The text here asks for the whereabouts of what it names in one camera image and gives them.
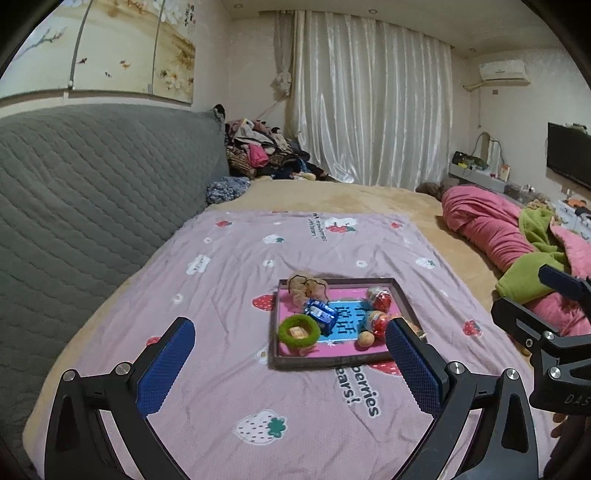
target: green fleece cloth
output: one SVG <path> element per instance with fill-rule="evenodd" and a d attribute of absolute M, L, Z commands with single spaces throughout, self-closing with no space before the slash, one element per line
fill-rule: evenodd
<path fill-rule="evenodd" d="M 569 259 L 550 233 L 553 213 L 547 209 L 525 208 L 519 216 L 519 230 L 537 250 L 519 257 L 496 284 L 502 297 L 520 304 L 539 299 L 554 290 L 538 280 L 538 270 L 550 265 L 570 273 Z"/>

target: blue snack package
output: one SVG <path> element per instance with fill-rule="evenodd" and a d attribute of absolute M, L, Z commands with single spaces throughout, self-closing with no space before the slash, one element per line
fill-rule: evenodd
<path fill-rule="evenodd" d="M 312 317 L 324 336 L 329 336 L 339 318 L 339 312 L 330 308 L 326 303 L 320 300 L 308 300 L 304 305 L 304 314 Z"/>

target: wooden ball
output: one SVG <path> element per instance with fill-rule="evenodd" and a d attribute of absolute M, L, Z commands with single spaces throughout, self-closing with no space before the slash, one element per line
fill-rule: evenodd
<path fill-rule="evenodd" d="M 374 340 L 375 336 L 373 333 L 364 331 L 361 332 L 357 337 L 357 345 L 359 345 L 361 348 L 369 348 L 374 343 Z"/>

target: air conditioner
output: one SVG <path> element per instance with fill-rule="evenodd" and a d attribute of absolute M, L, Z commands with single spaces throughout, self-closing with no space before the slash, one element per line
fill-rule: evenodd
<path fill-rule="evenodd" d="M 523 60 L 502 60 L 480 64 L 480 76 L 488 80 L 528 80 Z"/>

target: curtain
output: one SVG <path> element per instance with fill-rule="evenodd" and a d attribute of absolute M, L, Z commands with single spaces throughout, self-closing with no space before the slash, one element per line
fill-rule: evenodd
<path fill-rule="evenodd" d="M 414 188 L 441 179 L 452 128 L 449 45 L 396 25 L 296 12 L 288 125 L 337 180 Z"/>
<path fill-rule="evenodd" d="M 293 56 L 294 15 L 282 12 L 275 13 L 275 65 L 277 77 L 275 87 L 283 97 L 291 93 L 291 59 Z"/>

